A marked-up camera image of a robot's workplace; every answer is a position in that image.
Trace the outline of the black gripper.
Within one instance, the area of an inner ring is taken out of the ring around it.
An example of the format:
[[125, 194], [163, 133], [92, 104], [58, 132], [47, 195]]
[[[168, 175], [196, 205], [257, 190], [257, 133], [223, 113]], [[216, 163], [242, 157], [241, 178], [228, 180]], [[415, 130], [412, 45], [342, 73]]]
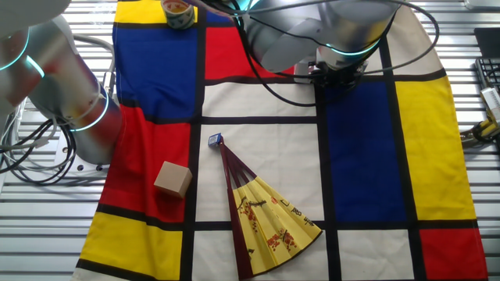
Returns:
[[309, 67], [309, 79], [321, 87], [353, 87], [364, 74], [367, 62], [355, 63], [342, 69], [333, 69], [325, 62]]

